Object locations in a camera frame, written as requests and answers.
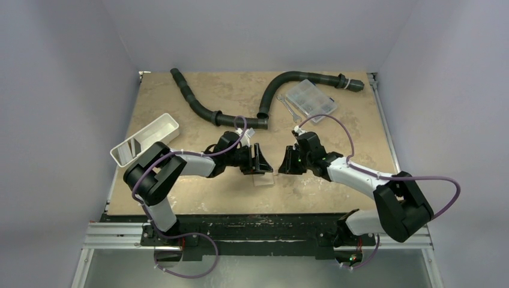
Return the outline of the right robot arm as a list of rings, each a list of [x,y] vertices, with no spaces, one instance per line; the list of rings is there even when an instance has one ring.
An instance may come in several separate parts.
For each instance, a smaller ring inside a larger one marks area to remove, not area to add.
[[[374,200],[373,210],[354,209],[337,222],[334,246],[351,244],[361,235],[386,234],[405,242],[435,215],[411,175],[381,173],[349,164],[338,152],[327,152],[315,132],[293,132],[295,144],[286,147],[280,174],[311,171],[329,182],[343,184]]]

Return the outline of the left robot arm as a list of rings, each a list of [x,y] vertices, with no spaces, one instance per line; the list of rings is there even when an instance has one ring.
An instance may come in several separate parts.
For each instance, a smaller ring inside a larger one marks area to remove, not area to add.
[[[167,196],[180,176],[215,178],[227,167],[237,167],[244,175],[273,172],[259,144],[243,143],[245,139],[247,133],[227,131],[203,152],[175,151],[155,142],[124,172],[123,181],[153,222],[155,237],[163,245],[172,245],[179,237],[179,220]]]

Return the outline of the beige card holder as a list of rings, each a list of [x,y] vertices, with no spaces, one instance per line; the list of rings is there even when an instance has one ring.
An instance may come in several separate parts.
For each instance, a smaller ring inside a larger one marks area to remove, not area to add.
[[[268,172],[264,174],[256,174],[253,175],[253,185],[255,187],[270,187],[275,184],[274,174],[273,172]]]

